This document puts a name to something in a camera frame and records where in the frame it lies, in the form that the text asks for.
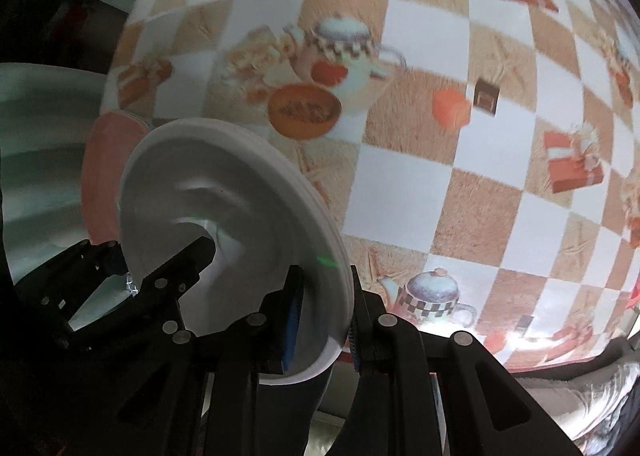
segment white bowl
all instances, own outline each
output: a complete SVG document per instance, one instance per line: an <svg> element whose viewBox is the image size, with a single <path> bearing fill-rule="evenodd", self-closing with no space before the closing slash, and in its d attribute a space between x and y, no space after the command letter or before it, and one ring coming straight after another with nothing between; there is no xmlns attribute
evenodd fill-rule
<svg viewBox="0 0 640 456"><path fill-rule="evenodd" d="M210 118L151 131L133 151L119 201L122 251L137 284L202 235L214 261L180 298L198 336L257 311L290 264L307 283L289 371L262 375L293 384L319 375L340 354L353 312L353 282L340 234L318 193L256 134Z"/></svg>

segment teapot lid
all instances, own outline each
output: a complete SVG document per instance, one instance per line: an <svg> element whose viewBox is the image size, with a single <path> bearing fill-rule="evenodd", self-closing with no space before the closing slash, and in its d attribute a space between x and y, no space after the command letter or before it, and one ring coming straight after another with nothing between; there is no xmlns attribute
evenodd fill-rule
<svg viewBox="0 0 640 456"><path fill-rule="evenodd" d="M361 41L371 37L369 27L353 17L343 17L339 14L326 17L316 25L315 34L336 41Z"/></svg>
<svg viewBox="0 0 640 456"><path fill-rule="evenodd" d="M434 304L450 302L459 297L456 280L444 268L412 277L406 288L416 299Z"/></svg>

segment checkered teapot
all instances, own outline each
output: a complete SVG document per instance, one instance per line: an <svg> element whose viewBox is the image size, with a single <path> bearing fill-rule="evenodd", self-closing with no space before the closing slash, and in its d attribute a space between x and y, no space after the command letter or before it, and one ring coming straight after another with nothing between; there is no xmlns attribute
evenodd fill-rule
<svg viewBox="0 0 640 456"><path fill-rule="evenodd" d="M444 268L418 274L405 286L398 286L389 277L378 281L385 287L388 311L415 325L447 321L468 328L478 317L476 308L458 302L458 284Z"/></svg>
<svg viewBox="0 0 640 456"><path fill-rule="evenodd" d="M289 26L284 31L296 43L290 60L296 75L337 97L357 93L372 81L391 80L406 68L400 52L375 44L369 27L353 17L326 17L311 30ZM385 67L381 52L393 64Z"/></svg>

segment table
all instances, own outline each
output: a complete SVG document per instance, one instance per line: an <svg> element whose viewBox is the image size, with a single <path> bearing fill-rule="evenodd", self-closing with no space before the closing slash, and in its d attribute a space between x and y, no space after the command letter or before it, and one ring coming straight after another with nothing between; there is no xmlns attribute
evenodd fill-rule
<svg viewBox="0 0 640 456"><path fill-rule="evenodd" d="M137 0L102 110L253 131L390 311L525 370L599 354L640 271L639 28L626 0Z"/></svg>

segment printed orange bowl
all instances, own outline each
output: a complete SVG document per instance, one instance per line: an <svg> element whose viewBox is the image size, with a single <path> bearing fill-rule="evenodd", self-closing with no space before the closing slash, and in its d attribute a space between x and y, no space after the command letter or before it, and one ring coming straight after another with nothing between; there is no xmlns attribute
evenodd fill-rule
<svg viewBox="0 0 640 456"><path fill-rule="evenodd" d="M271 125L282 136L309 140L327 134L340 117L340 100L312 84L288 84L268 102Z"/></svg>

